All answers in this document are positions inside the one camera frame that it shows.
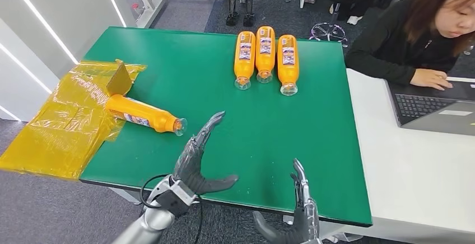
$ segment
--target standing bottle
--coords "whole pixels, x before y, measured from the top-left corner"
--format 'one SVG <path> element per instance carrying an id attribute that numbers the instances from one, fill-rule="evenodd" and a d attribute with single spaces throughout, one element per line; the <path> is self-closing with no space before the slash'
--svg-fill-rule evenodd
<path id="1" fill-rule="evenodd" d="M 149 126 L 157 132 L 174 132 L 183 135 L 187 129 L 187 120 L 178 119 L 169 112 L 122 95 L 112 95 L 107 100 L 105 108 L 117 118 Z"/>
<path id="2" fill-rule="evenodd" d="M 276 64 L 276 34 L 269 26 L 257 30 L 257 47 L 255 48 L 255 66 L 258 70 L 257 81 L 268 83 L 272 81 L 272 70 Z"/>
<path id="3" fill-rule="evenodd" d="M 282 35 L 277 46 L 277 72 L 282 83 L 281 93 L 292 96 L 299 90 L 299 52 L 297 40 L 292 35 Z"/>
<path id="4" fill-rule="evenodd" d="M 240 90 L 251 86 L 251 76 L 254 73 L 255 35 L 250 31 L 243 31 L 237 36 L 236 54 L 234 57 L 234 85 Z"/>

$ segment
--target yellow plastic wrap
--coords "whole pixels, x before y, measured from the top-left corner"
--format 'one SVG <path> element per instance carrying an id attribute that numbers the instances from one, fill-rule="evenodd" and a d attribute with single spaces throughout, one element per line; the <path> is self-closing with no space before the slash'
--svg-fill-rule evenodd
<path id="1" fill-rule="evenodd" d="M 128 92 L 146 67 L 126 64 L 125 71 L 122 64 L 82 61 L 74 67 L 0 157 L 0 168 L 78 179 L 102 142 L 114 140 L 124 125 L 104 109 L 109 96 Z"/>

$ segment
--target long brown hair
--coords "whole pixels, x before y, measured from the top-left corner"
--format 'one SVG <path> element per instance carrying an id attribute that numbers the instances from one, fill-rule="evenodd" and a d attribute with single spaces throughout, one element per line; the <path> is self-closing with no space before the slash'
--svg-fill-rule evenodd
<path id="1" fill-rule="evenodd" d="M 444 5 L 445 1 L 447 0 L 413 1 L 409 12 L 409 18 L 404 26 L 404 30 L 408 35 L 408 41 L 410 43 L 416 42 L 425 31 L 432 28 L 435 16 L 439 9 Z M 463 6 L 470 1 L 475 0 L 463 0 L 458 2 L 456 6 Z M 469 47 L 475 40 L 475 32 L 454 38 L 454 40 L 456 40 L 454 55 L 458 55 Z"/>

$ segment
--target robotic hand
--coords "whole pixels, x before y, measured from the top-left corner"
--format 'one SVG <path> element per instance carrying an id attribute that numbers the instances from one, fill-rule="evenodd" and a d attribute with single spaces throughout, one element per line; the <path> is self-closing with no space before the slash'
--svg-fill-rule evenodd
<path id="1" fill-rule="evenodd" d="M 279 232 L 266 223 L 260 212 L 253 212 L 257 230 L 271 244 L 322 244 L 315 201 L 310 197 L 309 183 L 302 164 L 294 159 L 297 175 L 291 173 L 295 186 L 294 224 L 287 232 Z"/>
<path id="2" fill-rule="evenodd" d="M 230 175 L 223 180 L 207 180 L 201 175 L 201 159 L 204 147 L 211 134 L 211 130 L 221 122 L 224 114 L 224 111 L 214 114 L 199 131 L 198 135 L 193 136 L 188 141 L 171 175 L 174 181 L 182 180 L 197 195 L 227 190 L 239 178 L 237 175 Z"/>
<path id="3" fill-rule="evenodd" d="M 146 201 L 145 212 L 133 222 L 113 244 L 158 243 L 165 229 L 176 217 L 188 212 L 198 195 L 231 188 L 238 176 L 223 180 L 208 180 L 201 174 L 201 160 L 211 130 L 221 122 L 224 112 L 218 112 L 193 136 L 181 153 L 173 174 L 164 177 L 152 190 Z M 319 239 L 319 220 L 315 201 L 310 197 L 308 181 L 302 164 L 295 159 L 291 174 L 295 185 L 294 225 L 288 232 L 278 232 L 269 226 L 260 212 L 254 212 L 257 230 L 271 244 L 322 244 Z"/>
<path id="4" fill-rule="evenodd" d="M 113 244 L 158 243 L 162 232 L 173 224 L 175 217 L 188 212 L 198 195 L 226 190 L 236 183 L 238 180 L 236 175 L 223 180 L 208 180 L 201 174 L 201 160 L 206 141 L 211 130 L 221 122 L 224 114 L 224 112 L 218 112 L 213 115 L 198 135 L 188 141 L 176 162 L 173 174 L 164 177 L 153 188 L 146 201 L 142 199 L 145 206 L 144 214 L 133 222 Z"/>

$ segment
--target cable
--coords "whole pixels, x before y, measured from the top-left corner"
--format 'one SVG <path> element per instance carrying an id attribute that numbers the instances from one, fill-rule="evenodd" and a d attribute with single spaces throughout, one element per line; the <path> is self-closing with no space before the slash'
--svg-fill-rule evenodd
<path id="1" fill-rule="evenodd" d="M 140 202 L 142 202 L 142 204 L 148 208 L 151 208 L 151 209 L 160 209 L 161 206 L 154 206 L 154 205 L 150 205 L 149 203 L 147 203 L 147 200 L 143 198 L 143 190 L 145 189 L 145 186 L 147 186 L 147 184 L 155 179 L 158 179 L 158 178 L 163 178 L 163 177 L 166 177 L 168 176 L 169 174 L 162 174 L 162 175 L 157 175 L 157 176 L 154 176 L 154 177 L 151 177 L 150 179 L 148 179 L 148 181 L 145 182 L 145 184 L 143 184 L 142 188 L 140 188 Z"/>
<path id="2" fill-rule="evenodd" d="M 198 243 L 199 240 L 199 235 L 201 235 L 201 228 L 203 227 L 203 199 L 201 196 L 198 195 L 199 198 L 199 212 L 200 212 L 200 218 L 199 218 L 199 227 L 198 227 L 198 233 L 196 234 L 196 238 L 194 239 L 194 244 Z"/>

